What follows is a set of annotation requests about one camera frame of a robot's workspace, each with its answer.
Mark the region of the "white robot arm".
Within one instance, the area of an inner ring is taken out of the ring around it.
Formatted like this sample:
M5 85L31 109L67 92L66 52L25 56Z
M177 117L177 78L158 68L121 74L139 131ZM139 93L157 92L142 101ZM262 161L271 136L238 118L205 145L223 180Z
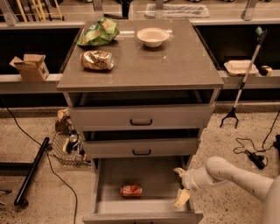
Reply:
M267 178L234 166L223 157L210 157L197 169L173 169L181 178L183 189L178 190L175 207L182 207L190 199L190 191L203 186L235 183L264 203L262 224L280 224L280 177Z

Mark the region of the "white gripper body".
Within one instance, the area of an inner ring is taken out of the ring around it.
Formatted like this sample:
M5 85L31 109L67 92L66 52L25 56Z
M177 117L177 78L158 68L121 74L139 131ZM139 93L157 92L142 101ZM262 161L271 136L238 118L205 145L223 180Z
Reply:
M193 192L207 185L207 171L205 168L189 169L182 175L182 185Z

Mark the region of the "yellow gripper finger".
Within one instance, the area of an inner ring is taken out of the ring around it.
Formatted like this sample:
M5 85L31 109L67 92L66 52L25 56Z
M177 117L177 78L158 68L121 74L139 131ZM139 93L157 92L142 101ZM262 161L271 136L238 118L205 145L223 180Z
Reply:
M191 194L186 189L179 189L177 198L174 202L176 208L182 207L189 199Z
M185 176L186 171L183 168L177 167L173 169L181 178Z

